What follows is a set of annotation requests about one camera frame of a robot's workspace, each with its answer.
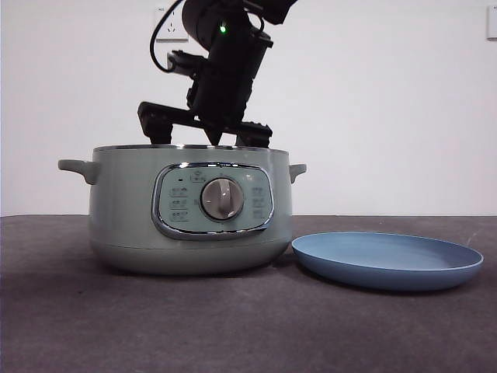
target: plate rim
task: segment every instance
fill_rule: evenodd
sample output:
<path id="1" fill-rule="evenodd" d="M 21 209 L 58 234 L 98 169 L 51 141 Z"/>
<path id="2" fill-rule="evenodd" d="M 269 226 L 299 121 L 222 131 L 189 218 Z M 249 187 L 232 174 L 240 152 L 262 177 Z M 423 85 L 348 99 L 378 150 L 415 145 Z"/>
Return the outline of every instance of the plate rim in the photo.
<path id="1" fill-rule="evenodd" d="M 476 263 L 468 264 L 467 266 L 461 266 L 461 267 L 439 268 L 439 269 L 435 269 L 435 270 L 420 270 L 420 269 L 407 269 L 407 268 L 399 270 L 399 269 L 395 269 L 395 268 L 364 266 L 364 265 L 360 265 L 360 264 L 341 262 L 338 260 L 325 259 L 325 258 L 322 258 L 320 256 L 315 256 L 315 255 L 311 255 L 309 253 L 305 253 L 305 252 L 303 252 L 295 247 L 295 243 L 297 240 L 304 239 L 304 238 L 311 237 L 311 236 L 315 236 L 315 235 L 350 235 L 350 234 L 355 234 L 355 235 L 356 234 L 361 234 L 361 235 L 393 235 L 393 236 L 397 236 L 397 237 L 409 237 L 411 239 L 425 239 L 425 240 L 429 240 L 429 241 L 442 242 L 442 243 L 447 243 L 447 244 L 450 244 L 453 246 L 459 246 L 463 249 L 472 251 L 480 257 L 480 260 Z M 471 269 L 474 267 L 479 267 L 479 266 L 481 266 L 481 264 L 485 260 L 485 257 L 483 256 L 483 254 L 481 254 L 479 251 L 472 249 L 471 247 L 461 245 L 459 243 L 445 241 L 442 239 L 431 239 L 429 237 L 422 237 L 420 235 L 402 235 L 402 234 L 398 234 L 398 233 L 384 233 L 384 232 L 320 232 L 320 233 L 311 233 L 309 235 L 303 235 L 301 237 L 297 237 L 297 238 L 293 239 L 291 245 L 292 245 L 292 249 L 294 251 L 296 251 L 300 254 L 303 254 L 305 256 L 308 256 L 310 258 L 315 258 L 315 259 L 319 259 L 319 260 L 324 260 L 326 262 L 337 263 L 337 264 L 342 264 L 342 265 L 351 266 L 351 267 L 367 268 L 369 270 L 390 270 L 390 271 L 395 271 L 395 272 L 447 272 L 447 271 L 466 270 L 466 269 Z"/>

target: black cable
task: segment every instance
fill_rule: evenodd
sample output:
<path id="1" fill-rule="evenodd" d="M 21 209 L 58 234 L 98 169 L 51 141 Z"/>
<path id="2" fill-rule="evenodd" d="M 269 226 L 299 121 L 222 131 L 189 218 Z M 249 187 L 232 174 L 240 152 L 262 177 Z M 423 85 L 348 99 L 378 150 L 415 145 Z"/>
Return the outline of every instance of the black cable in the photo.
<path id="1" fill-rule="evenodd" d="M 160 22 L 158 23 L 158 25 L 155 27 L 155 30 L 154 32 L 152 33 L 152 37 L 150 39 L 150 57 L 152 57 L 152 60 L 155 64 L 155 66 L 157 66 L 157 68 L 160 70 L 160 71 L 163 71 L 163 72 L 173 72 L 174 69 L 176 68 L 176 64 L 174 64 L 174 61 L 173 61 L 173 64 L 172 64 L 172 67 L 171 68 L 164 68 L 160 63 L 159 61 L 157 60 L 156 56 L 155 56 L 155 39 L 157 39 L 157 35 L 158 35 L 158 32 L 161 30 L 162 26 L 164 25 L 165 21 L 167 21 L 167 19 L 169 18 L 169 16 L 172 14 L 172 12 L 174 12 L 174 10 L 178 7 L 179 3 L 182 2 L 183 0 L 176 0 L 174 2 L 174 4 L 171 5 L 171 7 L 168 9 L 168 11 L 164 14 L 164 16 L 162 17 L 162 19 L 160 20 Z"/>

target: control button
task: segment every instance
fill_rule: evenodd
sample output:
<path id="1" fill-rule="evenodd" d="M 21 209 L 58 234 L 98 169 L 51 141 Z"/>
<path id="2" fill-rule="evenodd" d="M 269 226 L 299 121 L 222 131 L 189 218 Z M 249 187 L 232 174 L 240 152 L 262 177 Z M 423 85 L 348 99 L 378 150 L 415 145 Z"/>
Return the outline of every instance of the control button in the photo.
<path id="1" fill-rule="evenodd" d="M 172 210 L 187 210 L 188 209 L 188 200 L 172 200 L 169 202 L 169 208 Z"/>
<path id="2" fill-rule="evenodd" d="M 252 195 L 254 197 L 262 197 L 262 196 L 264 196 L 264 188 L 262 188 L 260 186 L 254 186 L 252 188 Z"/>
<path id="3" fill-rule="evenodd" d="M 193 174 L 189 177 L 192 183 L 205 183 L 206 178 L 202 171 L 199 169 L 195 170 Z"/>
<path id="4" fill-rule="evenodd" d="M 264 207 L 265 205 L 266 205 L 266 202 L 264 200 L 264 197 L 263 198 L 254 198 L 252 200 L 253 207 Z"/>
<path id="5" fill-rule="evenodd" d="M 206 182 L 205 176 L 192 175 L 189 177 L 189 179 L 192 183 L 205 183 Z"/>
<path id="6" fill-rule="evenodd" d="M 262 210 L 254 210 L 253 211 L 253 218 L 254 219 L 264 219 L 264 214 L 262 212 Z"/>
<path id="7" fill-rule="evenodd" d="M 172 221 L 189 221 L 188 211 L 173 212 L 170 217 Z"/>
<path id="8" fill-rule="evenodd" d="M 188 189 L 185 188 L 184 186 L 178 186 L 171 188 L 169 191 L 169 196 L 170 197 L 188 197 Z"/>
<path id="9" fill-rule="evenodd" d="M 203 210 L 211 218 L 228 220 L 233 218 L 243 207 L 241 187 L 229 179 L 215 179 L 208 183 L 202 192 Z"/>

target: pot handle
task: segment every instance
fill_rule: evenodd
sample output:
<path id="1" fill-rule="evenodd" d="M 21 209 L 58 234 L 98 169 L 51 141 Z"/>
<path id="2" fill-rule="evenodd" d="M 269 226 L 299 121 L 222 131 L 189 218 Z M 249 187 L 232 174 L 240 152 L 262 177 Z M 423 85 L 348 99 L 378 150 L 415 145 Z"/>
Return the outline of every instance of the pot handle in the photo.
<path id="1" fill-rule="evenodd" d="M 61 159 L 58 163 L 59 169 L 79 173 L 85 178 L 85 182 L 95 185 L 99 178 L 100 164 L 97 162 L 78 161 L 76 159 Z"/>
<path id="2" fill-rule="evenodd" d="M 290 165 L 290 181 L 295 183 L 295 179 L 302 173 L 306 173 L 308 170 L 308 165 Z"/>

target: white wall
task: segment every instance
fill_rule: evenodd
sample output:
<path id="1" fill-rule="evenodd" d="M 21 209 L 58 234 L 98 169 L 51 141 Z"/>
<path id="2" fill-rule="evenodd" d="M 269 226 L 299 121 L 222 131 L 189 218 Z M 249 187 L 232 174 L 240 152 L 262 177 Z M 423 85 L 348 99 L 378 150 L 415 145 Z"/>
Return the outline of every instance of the white wall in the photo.
<path id="1" fill-rule="evenodd" d="M 2 1 L 2 214 L 84 214 L 57 170 L 147 143 L 142 100 L 186 107 L 148 56 L 155 0 Z M 246 118 L 306 162 L 296 214 L 497 214 L 497 42 L 482 0 L 300 0 L 267 26 Z M 200 49 L 194 42 L 174 45 Z M 205 143 L 178 127 L 175 143 Z"/>

